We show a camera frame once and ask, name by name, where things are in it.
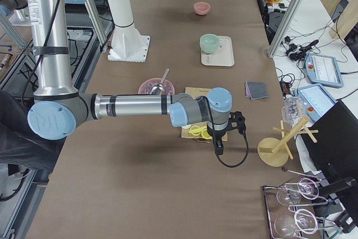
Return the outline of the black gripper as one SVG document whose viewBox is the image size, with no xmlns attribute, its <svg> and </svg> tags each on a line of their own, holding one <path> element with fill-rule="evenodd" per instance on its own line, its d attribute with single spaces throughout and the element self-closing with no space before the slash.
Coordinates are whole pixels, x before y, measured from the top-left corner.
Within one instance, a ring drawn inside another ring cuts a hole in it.
<svg viewBox="0 0 358 239">
<path fill-rule="evenodd" d="M 240 111 L 230 112 L 228 119 L 228 131 L 238 130 L 239 134 L 246 133 L 245 117 Z"/>
</svg>

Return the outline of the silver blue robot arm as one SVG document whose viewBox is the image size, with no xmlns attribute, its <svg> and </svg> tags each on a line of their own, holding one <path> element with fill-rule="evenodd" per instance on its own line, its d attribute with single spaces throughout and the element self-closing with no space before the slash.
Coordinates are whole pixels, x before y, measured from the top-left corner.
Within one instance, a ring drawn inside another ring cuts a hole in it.
<svg viewBox="0 0 358 239">
<path fill-rule="evenodd" d="M 244 117 L 232 111 L 232 96 L 214 88 L 207 96 L 81 94 L 73 86 L 70 68 L 65 0 L 27 0 L 38 88 L 27 115 L 34 133 L 62 139 L 90 120 L 129 115 L 169 115 L 175 127 L 205 122 L 214 139 L 231 130 L 245 134 Z"/>
</svg>

